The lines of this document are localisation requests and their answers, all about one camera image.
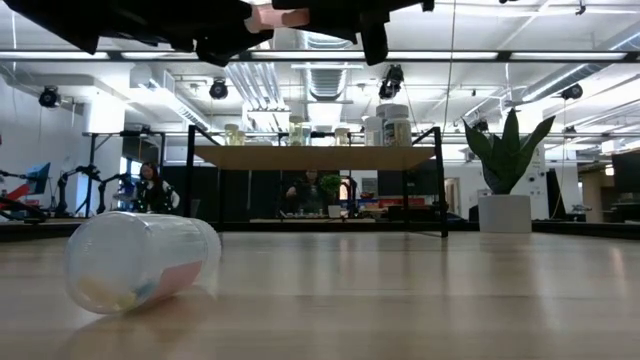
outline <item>security camera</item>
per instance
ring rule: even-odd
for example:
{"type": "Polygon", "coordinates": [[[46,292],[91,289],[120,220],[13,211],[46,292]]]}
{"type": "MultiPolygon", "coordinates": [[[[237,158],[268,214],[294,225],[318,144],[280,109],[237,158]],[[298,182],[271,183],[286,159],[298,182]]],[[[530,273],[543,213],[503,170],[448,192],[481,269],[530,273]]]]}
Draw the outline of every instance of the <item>security camera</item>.
{"type": "Polygon", "coordinates": [[[60,107],[61,102],[62,97],[60,97],[58,93],[57,86],[45,86],[44,91],[40,94],[40,98],[38,98],[40,106],[47,109],[57,109],[60,107]]]}
{"type": "Polygon", "coordinates": [[[402,89],[402,83],[404,82],[404,72],[400,65],[391,65],[389,71],[380,86],[380,92],[378,95],[381,100],[393,99],[402,89]]]}
{"type": "Polygon", "coordinates": [[[582,90],[582,86],[580,86],[580,84],[575,84],[564,89],[560,93],[560,97],[563,98],[564,100],[569,100],[569,99],[577,100],[582,97],[583,93],[584,91],[582,90]]]}
{"type": "Polygon", "coordinates": [[[215,78],[213,80],[213,85],[211,85],[211,89],[209,89],[209,95],[211,95],[212,99],[222,100],[229,95],[229,90],[225,82],[226,79],[224,78],[215,78]]]}

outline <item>fluorescent light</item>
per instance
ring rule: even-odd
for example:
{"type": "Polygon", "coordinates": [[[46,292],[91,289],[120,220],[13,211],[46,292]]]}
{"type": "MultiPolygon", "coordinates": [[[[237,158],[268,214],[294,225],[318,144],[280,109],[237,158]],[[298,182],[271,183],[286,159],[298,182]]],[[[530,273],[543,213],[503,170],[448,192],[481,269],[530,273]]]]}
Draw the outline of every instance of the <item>fluorescent light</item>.
{"type": "Polygon", "coordinates": [[[1,60],[108,60],[106,52],[93,55],[81,51],[0,51],[1,60]]]}
{"type": "Polygon", "coordinates": [[[362,70],[364,66],[354,64],[291,64],[294,70],[362,70]]]}
{"type": "Polygon", "coordinates": [[[198,60],[198,55],[195,53],[183,53],[174,51],[139,51],[139,52],[123,52],[122,57],[127,60],[198,60]]]}
{"type": "MultiPolygon", "coordinates": [[[[453,52],[455,60],[481,60],[495,59],[498,53],[495,51],[456,51],[453,52]]],[[[452,54],[450,51],[389,51],[388,58],[394,60],[420,60],[420,59],[450,59],[452,54]]]]}
{"type": "Polygon", "coordinates": [[[511,55],[513,60],[621,60],[627,54],[622,52],[515,52],[511,55]]]}
{"type": "Polygon", "coordinates": [[[255,60],[278,60],[278,59],[352,59],[364,60],[362,51],[252,51],[251,57],[255,60]]]}

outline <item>ceiling duct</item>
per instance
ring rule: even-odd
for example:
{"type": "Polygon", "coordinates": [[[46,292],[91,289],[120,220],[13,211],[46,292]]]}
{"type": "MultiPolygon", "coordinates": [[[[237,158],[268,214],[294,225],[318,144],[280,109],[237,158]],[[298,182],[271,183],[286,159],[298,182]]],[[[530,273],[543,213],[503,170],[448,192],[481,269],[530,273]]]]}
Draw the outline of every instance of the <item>ceiling duct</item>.
{"type": "MultiPolygon", "coordinates": [[[[350,41],[323,34],[305,32],[302,36],[304,48],[309,50],[342,50],[351,45],[350,41]]],[[[314,99],[318,101],[336,101],[344,91],[347,70],[307,69],[305,70],[305,78],[309,94],[314,99]]]]}
{"type": "MultiPolygon", "coordinates": [[[[635,24],[627,28],[625,31],[607,40],[596,50],[609,50],[613,52],[638,51],[640,49],[640,32],[638,32],[639,25],[640,24],[635,24]]],[[[503,103],[504,97],[509,93],[509,91],[501,90],[495,94],[496,96],[483,101],[480,105],[469,110],[463,115],[463,118],[466,118],[476,112],[480,116],[490,116],[494,113],[496,116],[501,116],[503,106],[512,107],[540,101],[546,97],[561,92],[571,85],[576,84],[577,82],[580,82],[611,65],[612,64],[607,63],[566,65],[533,85],[512,90],[513,101],[503,103]]]]}

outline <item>woman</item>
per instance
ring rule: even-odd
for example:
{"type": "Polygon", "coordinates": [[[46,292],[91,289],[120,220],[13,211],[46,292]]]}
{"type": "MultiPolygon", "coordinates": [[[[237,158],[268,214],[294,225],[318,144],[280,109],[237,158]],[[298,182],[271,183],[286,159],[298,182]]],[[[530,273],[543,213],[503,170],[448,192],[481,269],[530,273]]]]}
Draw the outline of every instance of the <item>woman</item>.
{"type": "Polygon", "coordinates": [[[136,207],[139,212],[170,214],[180,204],[180,196],[163,181],[155,164],[146,162],[140,168],[136,184],[136,207]]]}

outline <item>desk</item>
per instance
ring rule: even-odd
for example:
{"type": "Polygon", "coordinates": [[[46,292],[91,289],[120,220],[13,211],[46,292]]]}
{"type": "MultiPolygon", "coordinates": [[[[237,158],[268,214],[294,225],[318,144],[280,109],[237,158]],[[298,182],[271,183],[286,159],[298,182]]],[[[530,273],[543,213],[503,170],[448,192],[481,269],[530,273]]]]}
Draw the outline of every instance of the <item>desk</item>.
{"type": "MultiPolygon", "coordinates": [[[[403,173],[403,205],[409,208],[407,171],[416,168],[421,163],[432,159],[437,161],[439,198],[445,198],[444,167],[442,165],[442,144],[440,129],[433,128],[423,134],[421,138],[433,134],[435,147],[262,147],[262,146],[196,146],[195,135],[200,132],[212,141],[208,134],[194,125],[189,126],[187,143],[187,175],[185,202],[192,199],[191,184],[193,181],[193,157],[197,155],[205,162],[215,165],[219,169],[218,192],[222,195],[226,171],[228,170],[391,170],[403,173]]],[[[446,206],[440,201],[440,221],[442,237],[447,237],[446,206]]],[[[219,196],[219,228],[224,224],[224,196],[219,196]]],[[[189,207],[185,207],[185,216],[190,216],[189,207]]]]}

